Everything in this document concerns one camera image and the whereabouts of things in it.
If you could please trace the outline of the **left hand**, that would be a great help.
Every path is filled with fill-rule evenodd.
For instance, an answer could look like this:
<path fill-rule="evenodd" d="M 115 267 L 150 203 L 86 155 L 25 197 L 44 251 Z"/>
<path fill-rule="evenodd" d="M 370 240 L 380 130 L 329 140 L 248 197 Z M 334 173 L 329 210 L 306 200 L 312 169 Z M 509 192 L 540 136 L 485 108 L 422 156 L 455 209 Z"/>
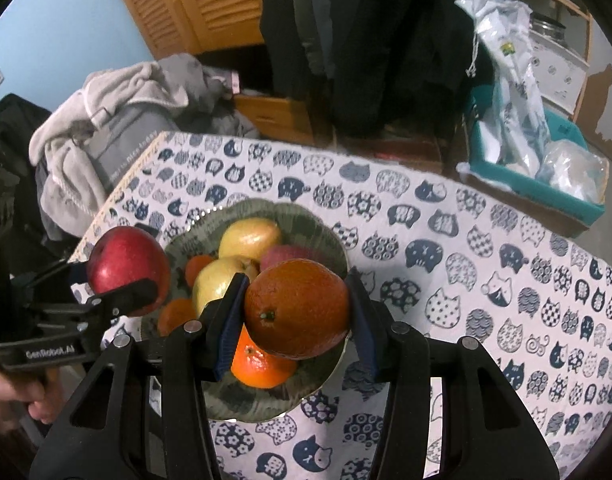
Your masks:
<path fill-rule="evenodd" d="M 48 368 L 43 380 L 0 370 L 0 434 L 8 434 L 20 426 L 20 416 L 14 409 L 18 403 L 26 406 L 33 420 L 52 424 L 64 405 L 60 370 Z"/>

